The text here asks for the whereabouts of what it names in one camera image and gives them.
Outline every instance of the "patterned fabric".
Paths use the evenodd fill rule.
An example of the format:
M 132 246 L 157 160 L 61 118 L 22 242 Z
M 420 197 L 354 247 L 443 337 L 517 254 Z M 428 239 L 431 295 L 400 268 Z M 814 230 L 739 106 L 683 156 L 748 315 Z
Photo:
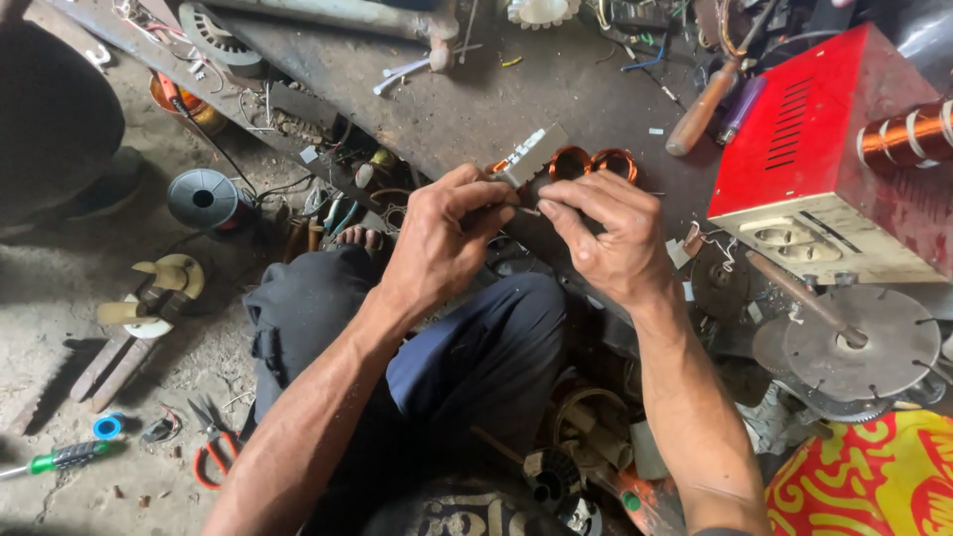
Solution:
M 908 411 L 831 427 L 765 489 L 775 534 L 953 534 L 953 421 Z

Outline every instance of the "white plastic gear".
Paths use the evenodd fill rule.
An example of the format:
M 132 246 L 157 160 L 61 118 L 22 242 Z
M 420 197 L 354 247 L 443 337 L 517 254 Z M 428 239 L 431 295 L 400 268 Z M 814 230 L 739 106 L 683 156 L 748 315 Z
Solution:
M 512 0 L 506 10 L 510 22 L 526 30 L 559 26 L 579 12 L 581 0 Z

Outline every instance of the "scissors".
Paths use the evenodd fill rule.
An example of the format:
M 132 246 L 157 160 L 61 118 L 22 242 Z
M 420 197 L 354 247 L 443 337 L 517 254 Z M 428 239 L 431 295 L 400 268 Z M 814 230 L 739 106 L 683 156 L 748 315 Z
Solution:
M 192 472 L 195 475 L 195 479 L 198 480 L 200 484 L 204 485 L 208 489 L 218 489 L 222 486 L 222 484 L 212 482 L 205 474 L 203 455 L 208 453 L 209 457 L 215 461 L 215 464 L 218 465 L 218 468 L 222 471 L 222 475 L 228 476 L 229 468 L 238 458 L 238 444 L 235 441 L 231 431 L 226 430 L 225 426 L 215 422 L 213 412 L 205 400 L 199 399 L 198 401 L 201 403 L 202 407 L 199 407 L 199 405 L 195 402 L 192 402 L 192 400 L 189 400 L 189 406 L 192 407 L 192 411 L 195 412 L 195 416 L 198 418 L 198 421 L 202 423 L 205 433 L 209 436 L 209 441 L 198 447 L 198 449 L 195 451 Z M 225 460 L 223 460 L 221 456 L 222 453 L 216 447 L 216 440 L 219 438 L 225 438 L 225 443 L 228 444 L 229 449 L 232 451 L 232 459 L 229 461 L 228 465 L 225 464 Z

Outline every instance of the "ventilation slot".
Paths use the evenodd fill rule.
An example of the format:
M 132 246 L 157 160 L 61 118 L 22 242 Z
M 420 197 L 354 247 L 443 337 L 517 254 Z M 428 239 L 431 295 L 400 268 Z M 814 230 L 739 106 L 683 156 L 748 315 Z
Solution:
M 804 116 L 807 114 L 807 96 L 810 90 L 811 78 L 784 88 L 771 144 L 765 156 L 765 171 L 794 163 L 798 144 L 801 142 L 801 125 L 804 124 Z

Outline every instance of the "concrete floor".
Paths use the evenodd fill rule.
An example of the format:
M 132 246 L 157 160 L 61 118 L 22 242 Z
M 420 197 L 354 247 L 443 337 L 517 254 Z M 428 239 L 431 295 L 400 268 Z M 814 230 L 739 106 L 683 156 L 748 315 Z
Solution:
M 80 51 L 91 47 L 88 34 L 49 9 L 35 6 L 30 18 Z M 144 66 L 121 52 L 112 53 L 118 62 L 108 69 L 107 78 L 125 112 L 124 144 L 150 162 L 146 184 L 131 206 L 113 216 L 34 230 L 0 243 L 0 470 L 54 447 L 94 439 L 91 427 L 99 416 L 69 399 L 33 437 L 14 437 L 4 430 L 66 355 L 64 340 L 105 336 L 107 331 L 96 323 L 96 307 L 121 299 L 139 284 L 142 275 L 130 267 L 161 257 L 191 232 L 166 210 L 169 181 L 196 167 L 234 175 L 227 163 L 213 160 L 204 142 L 153 105 Z M 277 185 L 303 175 L 235 130 L 232 138 L 240 139 L 232 139 L 229 146 L 241 148 L 235 150 L 236 159 L 252 180 Z M 110 407 L 150 423 L 163 416 L 158 405 L 162 402 L 184 420 L 181 433 L 155 447 L 142 443 L 138 433 L 124 434 L 129 448 L 116 457 L 0 483 L 0 535 L 198 532 L 215 492 L 193 479 L 193 453 L 206 436 L 186 399 L 208 394 L 221 407 L 252 391 L 251 337 L 239 295 L 241 284 L 260 274 L 255 266 L 260 268 L 261 261 L 203 237 L 183 248 L 189 251 L 213 258 L 216 280 L 225 281 L 224 288 L 231 292 L 209 305 L 208 314 L 169 334 L 166 347 L 153 353 Z M 240 427 L 251 401 L 252 396 L 245 396 L 222 409 L 224 423 Z M 178 460 L 170 456 L 176 445 L 182 452 Z M 114 486 L 125 498 L 114 497 Z M 148 508 L 140 507 L 140 496 L 152 498 Z

